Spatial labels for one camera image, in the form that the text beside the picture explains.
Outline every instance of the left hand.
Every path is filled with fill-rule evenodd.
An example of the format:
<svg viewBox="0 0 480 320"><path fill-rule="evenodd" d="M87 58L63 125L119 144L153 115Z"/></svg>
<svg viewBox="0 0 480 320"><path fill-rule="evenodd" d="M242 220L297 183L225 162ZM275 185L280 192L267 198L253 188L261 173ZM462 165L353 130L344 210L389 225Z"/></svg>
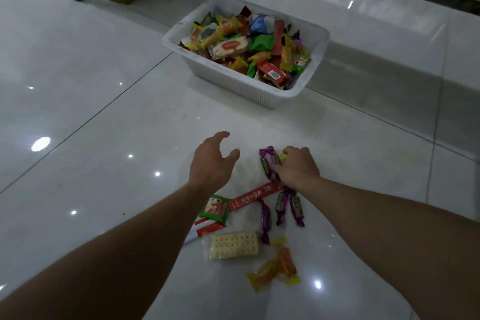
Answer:
<svg viewBox="0 0 480 320"><path fill-rule="evenodd" d="M240 149L234 149L227 157L222 157L220 143L229 136L229 132L218 132L197 148L190 166L188 185L191 188L211 196L230 181L233 167L240 158Z"/></svg>

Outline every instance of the forearm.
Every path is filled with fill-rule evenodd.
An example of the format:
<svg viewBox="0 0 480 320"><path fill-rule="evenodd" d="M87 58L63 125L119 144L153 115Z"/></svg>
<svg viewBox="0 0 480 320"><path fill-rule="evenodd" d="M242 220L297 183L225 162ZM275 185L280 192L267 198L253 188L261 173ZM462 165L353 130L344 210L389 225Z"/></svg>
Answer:
<svg viewBox="0 0 480 320"><path fill-rule="evenodd" d="M28 281L0 303L0 318L141 319L207 199L182 187Z"/></svg>
<svg viewBox="0 0 480 320"><path fill-rule="evenodd" d="M425 319L478 316L479 224L419 202L312 180L300 190Z"/></svg>

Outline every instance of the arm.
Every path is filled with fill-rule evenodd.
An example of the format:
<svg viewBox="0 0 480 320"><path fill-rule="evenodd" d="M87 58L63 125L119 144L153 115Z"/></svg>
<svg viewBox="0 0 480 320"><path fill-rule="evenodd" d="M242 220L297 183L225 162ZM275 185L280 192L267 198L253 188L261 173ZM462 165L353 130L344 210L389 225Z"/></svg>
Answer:
<svg viewBox="0 0 480 320"><path fill-rule="evenodd" d="M195 151L189 182L123 224L70 252L0 303L0 319L142 319L162 289L195 218L230 180L238 149L221 141Z"/></svg>
<svg viewBox="0 0 480 320"><path fill-rule="evenodd" d="M282 182L306 197L421 319L480 319L480 223L326 180L306 147L284 153L284 165L273 167Z"/></svg>

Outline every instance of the white tile floor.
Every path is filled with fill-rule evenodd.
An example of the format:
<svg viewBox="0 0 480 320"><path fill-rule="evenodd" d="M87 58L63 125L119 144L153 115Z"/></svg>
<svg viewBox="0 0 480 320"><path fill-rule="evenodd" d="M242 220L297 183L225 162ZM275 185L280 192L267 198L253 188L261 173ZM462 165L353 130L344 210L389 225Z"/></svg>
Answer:
<svg viewBox="0 0 480 320"><path fill-rule="evenodd" d="M197 145L224 129L222 150L242 151L227 197L264 183L259 148L307 145L327 178L480 219L478 118L455 104L478 106L477 17L418 0L249 0L332 32L310 85L321 93L271 111L162 46L202 1L0 0L0 299L178 188ZM50 145L32 152L40 137ZM206 263L197 241L146 318L410 320L402 296L306 201L304 211L306 228L286 229L302 284L256 295L245 273L257 263ZM258 215L247 207L231 226Z"/></svg>

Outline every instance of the right hand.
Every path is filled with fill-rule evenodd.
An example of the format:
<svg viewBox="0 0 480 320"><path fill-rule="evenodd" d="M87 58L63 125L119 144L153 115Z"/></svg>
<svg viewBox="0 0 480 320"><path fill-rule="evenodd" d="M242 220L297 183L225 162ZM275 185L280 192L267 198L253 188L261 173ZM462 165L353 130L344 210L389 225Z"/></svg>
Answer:
<svg viewBox="0 0 480 320"><path fill-rule="evenodd" d="M275 164L272 166L272 170L289 188L302 191L309 182L321 178L320 171L307 147L299 149L288 146L283 153L287 155L283 165Z"/></svg>

